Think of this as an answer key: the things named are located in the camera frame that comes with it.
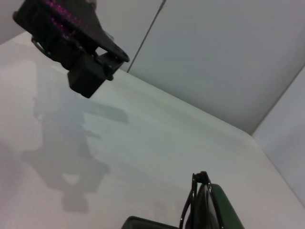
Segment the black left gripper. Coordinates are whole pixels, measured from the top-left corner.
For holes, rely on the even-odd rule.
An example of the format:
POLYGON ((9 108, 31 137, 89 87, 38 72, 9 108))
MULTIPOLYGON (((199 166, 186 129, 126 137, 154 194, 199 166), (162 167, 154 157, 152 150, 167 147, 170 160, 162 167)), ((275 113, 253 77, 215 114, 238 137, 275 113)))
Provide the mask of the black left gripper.
POLYGON ((84 0, 25 0, 13 19, 32 35, 32 43, 42 54, 70 70, 70 88, 85 98, 91 98, 105 81, 113 80, 120 60, 130 60, 105 33, 93 6, 84 0), (107 52, 98 55, 97 48, 107 52))

